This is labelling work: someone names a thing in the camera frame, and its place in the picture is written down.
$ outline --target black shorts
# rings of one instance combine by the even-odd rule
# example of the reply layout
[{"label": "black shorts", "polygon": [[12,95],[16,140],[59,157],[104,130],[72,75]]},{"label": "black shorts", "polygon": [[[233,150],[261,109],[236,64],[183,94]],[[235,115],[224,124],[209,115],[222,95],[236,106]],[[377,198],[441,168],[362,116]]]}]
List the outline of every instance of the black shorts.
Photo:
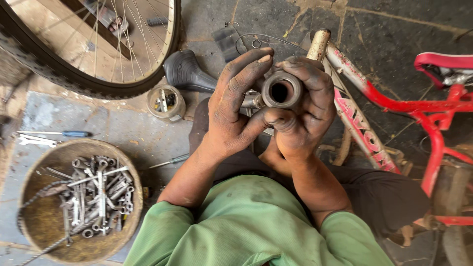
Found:
[{"label": "black shorts", "polygon": [[[190,153],[202,142],[209,129],[209,99],[196,108],[189,134]],[[350,198],[353,212],[372,229],[377,237],[387,237],[404,225],[422,218],[430,203],[419,184],[408,177],[381,170],[348,168],[327,165]],[[269,177],[288,189],[302,204],[294,183],[265,163],[249,150],[226,158],[215,172],[214,185],[242,174]]]}]

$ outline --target concrete floor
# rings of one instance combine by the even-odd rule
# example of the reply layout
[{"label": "concrete floor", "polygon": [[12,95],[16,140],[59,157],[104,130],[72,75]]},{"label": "concrete floor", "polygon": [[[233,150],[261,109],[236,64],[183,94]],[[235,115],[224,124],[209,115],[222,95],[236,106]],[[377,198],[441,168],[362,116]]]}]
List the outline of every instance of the concrete floor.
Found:
[{"label": "concrete floor", "polygon": [[[44,18],[35,18],[36,22],[43,19],[45,23],[51,19],[50,14],[44,14]],[[222,28],[225,22],[237,22],[234,26],[239,34],[253,32],[282,38],[288,32],[286,39],[294,44],[299,44],[308,30],[327,27],[332,31],[333,41],[385,95],[404,100],[442,99],[446,93],[434,89],[427,77],[416,72],[413,60],[417,54],[426,51],[473,53],[473,35],[456,40],[473,28],[471,15],[471,5],[462,0],[448,3],[440,0],[182,0],[184,26],[181,48],[193,50],[202,68],[211,76],[218,77],[225,63],[211,33]],[[54,44],[56,37],[51,38]],[[276,60],[294,54],[303,55],[294,47],[273,39],[259,39],[263,46],[275,49]],[[247,47],[251,47],[252,40],[251,36],[244,38]],[[75,44],[83,47],[84,40],[78,38]],[[69,48],[70,58],[74,58],[75,49],[78,48],[74,45]],[[107,62],[99,68],[100,71],[110,67],[111,62]],[[5,88],[2,90],[0,92],[4,95]],[[389,147],[402,150],[415,164],[411,176],[420,178],[427,160],[427,155],[418,148],[419,141],[425,136],[423,130],[409,118],[382,113],[356,90],[350,92],[381,140]],[[186,120],[171,125],[147,113],[144,95],[126,101],[96,100],[33,76],[19,87],[5,112],[23,121],[25,130],[89,130],[96,134],[95,138],[119,146],[138,169],[143,169],[187,152],[187,134],[192,126],[190,121],[195,104],[209,95],[183,94],[188,102]],[[342,133],[343,125],[336,120],[323,142],[333,144]],[[465,140],[472,138],[471,131],[464,135]],[[259,140],[256,145],[258,152],[266,143],[267,139]],[[0,212],[11,213],[0,217],[2,265],[15,265],[33,253],[26,239],[16,231],[13,213],[23,174],[44,150],[36,146],[20,147],[10,142],[6,147],[7,153],[1,158]],[[158,191],[179,166],[143,172],[142,183]],[[147,207],[152,203],[153,199],[149,200]],[[103,265],[123,262],[131,243]],[[429,265],[432,235],[419,236],[416,243],[419,244],[412,248],[398,248],[387,243],[385,248],[397,265]],[[57,265],[46,258],[34,263]]]}]

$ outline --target red bicycle frame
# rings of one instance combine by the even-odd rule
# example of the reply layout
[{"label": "red bicycle frame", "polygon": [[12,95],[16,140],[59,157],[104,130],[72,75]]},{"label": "red bicycle frame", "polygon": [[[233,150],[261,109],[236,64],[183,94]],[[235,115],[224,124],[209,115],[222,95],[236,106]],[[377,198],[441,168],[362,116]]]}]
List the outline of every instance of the red bicycle frame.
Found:
[{"label": "red bicycle frame", "polygon": [[[337,73],[342,73],[347,79],[349,79],[357,89],[363,93],[371,102],[375,103],[382,108],[384,112],[398,112],[407,113],[414,118],[418,124],[420,124],[424,130],[429,134],[431,140],[431,153],[427,164],[424,177],[422,179],[421,187],[428,197],[431,197],[432,190],[437,180],[440,164],[444,154],[451,155],[459,160],[473,165],[473,159],[465,154],[457,152],[451,148],[445,147],[444,138],[441,130],[448,130],[453,119],[455,112],[473,112],[473,94],[468,93],[462,84],[454,84],[450,87],[448,97],[444,101],[396,101],[390,99],[380,93],[374,86],[367,80],[367,78],[361,74],[361,72],[351,63],[351,61],[340,51],[338,48],[329,42],[327,46],[326,58],[330,65],[336,69]],[[347,109],[343,109],[340,104],[343,102],[340,91],[341,88],[335,90],[335,103],[339,112],[347,112]],[[351,124],[353,124],[354,114],[342,114],[343,116],[351,117]],[[351,132],[352,136],[356,139],[356,135],[363,133]],[[383,162],[390,163],[390,158],[385,159]],[[391,166],[381,168],[384,170],[391,170],[399,172],[396,169],[393,170]],[[473,225],[473,217],[463,216],[435,216],[435,218],[447,225]]]}]

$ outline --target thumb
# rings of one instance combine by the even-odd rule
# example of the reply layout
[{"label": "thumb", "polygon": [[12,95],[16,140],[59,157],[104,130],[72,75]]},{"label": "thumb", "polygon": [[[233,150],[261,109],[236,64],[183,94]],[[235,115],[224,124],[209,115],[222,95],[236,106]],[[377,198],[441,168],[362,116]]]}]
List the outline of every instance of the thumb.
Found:
[{"label": "thumb", "polygon": [[269,108],[264,114],[264,121],[283,135],[300,133],[303,130],[296,113],[292,110]]}]

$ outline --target bicycle chain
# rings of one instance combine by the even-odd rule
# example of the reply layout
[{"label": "bicycle chain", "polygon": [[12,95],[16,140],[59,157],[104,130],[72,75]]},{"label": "bicycle chain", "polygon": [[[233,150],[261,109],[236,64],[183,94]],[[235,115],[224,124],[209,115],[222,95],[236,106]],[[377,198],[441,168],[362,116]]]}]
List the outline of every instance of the bicycle chain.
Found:
[{"label": "bicycle chain", "polygon": [[21,221],[22,221],[21,212],[22,212],[22,210],[24,210],[26,207],[28,207],[31,203],[33,203],[40,196],[40,194],[42,194],[46,190],[50,189],[51,187],[53,187],[55,185],[58,185],[58,184],[69,184],[69,183],[72,183],[72,180],[61,180],[61,181],[52,182],[51,184],[49,184],[49,185],[43,187],[42,189],[40,189],[31,199],[29,199],[27,202],[25,202],[18,209],[18,212],[17,212],[17,228],[20,231],[21,235],[24,235],[23,230],[21,229]]}]

